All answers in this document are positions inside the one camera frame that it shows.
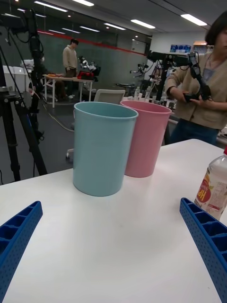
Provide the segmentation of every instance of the white chair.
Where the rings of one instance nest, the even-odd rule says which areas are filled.
[[[94,101],[120,104],[124,95],[125,90],[99,89],[95,95]]]
[[[14,76],[14,69],[12,68],[12,66],[9,66],[9,69],[11,71],[11,73]],[[9,73],[8,67],[6,65],[3,66],[3,71],[4,71],[4,75],[5,75],[5,79],[6,79],[6,86],[8,87],[9,90],[15,90],[15,84],[13,82],[13,79]]]

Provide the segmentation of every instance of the black pole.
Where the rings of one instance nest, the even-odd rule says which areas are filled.
[[[0,112],[2,114],[3,124],[5,128],[6,141],[8,145],[10,167],[14,175],[15,181],[20,181],[20,164],[17,156],[17,139],[13,125],[13,113],[11,108],[11,99],[14,95],[10,95],[6,87],[6,80],[2,66],[0,54]]]
[[[39,175],[47,175],[47,170],[38,146],[38,141],[31,125],[28,109],[24,107],[24,104],[20,100],[18,103],[15,102],[15,109],[22,124],[29,145],[29,151],[32,153]]]
[[[169,56],[167,55],[165,57],[165,59],[163,60],[161,82],[160,82],[160,85],[158,87],[157,97],[156,97],[157,101],[160,101],[161,98],[162,98],[162,93],[163,93],[164,85],[165,85],[165,82],[166,82],[167,72],[168,72],[168,69],[171,66],[172,66],[172,64],[170,63]],[[168,123],[167,123],[167,127],[166,127],[165,134],[164,134],[164,142],[165,142],[165,145],[170,144],[170,132],[169,132],[169,124]]]

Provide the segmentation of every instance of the beige sweater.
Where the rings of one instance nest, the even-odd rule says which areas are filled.
[[[200,55],[199,65],[201,74],[203,74],[209,55]],[[192,94],[196,94],[199,91],[199,83],[196,79],[192,78],[190,69],[182,71],[180,68],[168,77],[166,91],[172,86],[179,86],[181,83],[183,91],[188,91]],[[211,96],[215,102],[227,102],[227,60],[215,70],[207,84],[210,87]],[[227,124],[227,111],[202,108],[192,102],[177,102],[175,113],[181,119],[215,129],[223,129]]]
[[[63,64],[64,67],[69,69],[77,69],[77,53],[68,45],[63,51]]]

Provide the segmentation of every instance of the table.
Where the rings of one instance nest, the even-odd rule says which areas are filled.
[[[0,224],[35,200],[44,211],[3,303],[220,303],[179,206],[222,154],[164,146],[152,177],[125,177],[109,197],[79,192],[71,169],[0,186]]]
[[[90,83],[89,101],[91,101],[92,83],[94,82],[93,80],[78,79],[77,77],[65,78],[65,77],[52,77],[52,76],[44,75],[45,99],[47,100],[47,87],[49,86],[49,87],[52,88],[52,107],[53,108],[54,108],[54,102],[55,102],[55,82],[57,80]],[[81,85],[80,86],[80,94],[79,94],[79,101],[80,102],[82,101],[82,89],[83,89],[83,86]]]

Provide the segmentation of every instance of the red stripe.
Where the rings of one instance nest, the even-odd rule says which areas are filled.
[[[38,29],[38,31],[40,32],[40,34],[47,34],[49,35],[50,33],[49,32],[45,32],[43,30],[40,30]],[[70,40],[72,39],[72,37],[70,36],[67,36],[67,35],[62,35],[62,34],[57,34],[57,33],[51,33],[52,36],[54,37],[58,37],[58,38],[63,38],[63,39],[66,39],[66,40]],[[134,52],[134,51],[129,51],[127,49],[124,49],[124,48],[119,48],[119,47],[115,47],[115,46],[111,46],[111,45],[106,45],[106,44],[102,44],[102,43],[98,43],[98,42],[92,42],[92,41],[88,41],[88,40],[84,40],[84,39],[80,39],[80,38],[77,38],[77,40],[81,43],[86,43],[86,44],[92,44],[92,45],[95,45],[95,46],[100,46],[100,47],[104,47],[104,48],[110,48],[110,49],[114,49],[114,50],[117,50],[117,51],[122,51],[122,52],[126,52],[126,53],[135,53],[137,55],[141,55],[141,56],[146,56],[144,53],[138,53],[138,52]]]

